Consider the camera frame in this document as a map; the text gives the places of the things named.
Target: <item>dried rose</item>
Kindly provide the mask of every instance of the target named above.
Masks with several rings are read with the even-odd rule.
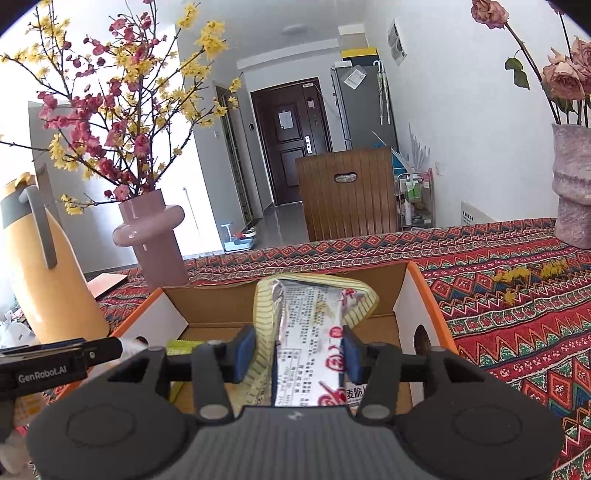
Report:
[[[509,13],[495,0],[472,0],[472,17],[492,30],[505,28]]]
[[[553,96],[565,100],[585,99],[581,74],[570,59],[544,67],[544,80],[550,85]]]

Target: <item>bottle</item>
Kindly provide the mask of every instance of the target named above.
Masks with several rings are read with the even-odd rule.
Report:
[[[404,221],[406,226],[413,224],[413,209],[408,200],[404,200]]]
[[[97,340],[109,324],[88,290],[72,245],[25,173],[0,195],[11,286],[41,343]]]

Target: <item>pink vase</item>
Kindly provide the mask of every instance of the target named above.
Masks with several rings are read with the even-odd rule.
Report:
[[[560,196],[555,235],[573,247],[591,248],[591,128],[554,127],[553,190]]]
[[[166,206],[161,190],[119,205],[123,223],[113,231],[119,247],[133,247],[150,291],[189,282],[189,274],[173,229],[184,219],[178,205]]]

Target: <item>wooden board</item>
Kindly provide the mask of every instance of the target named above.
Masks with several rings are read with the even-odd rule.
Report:
[[[296,166],[310,241],[398,230],[388,147],[298,158]],[[338,183],[345,174],[354,181]]]

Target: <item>snack wrapper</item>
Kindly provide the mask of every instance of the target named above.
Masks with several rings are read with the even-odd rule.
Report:
[[[244,405],[346,404],[343,325],[371,315],[378,296],[366,284],[330,275],[285,274],[256,289],[256,352],[246,380],[230,396]]]

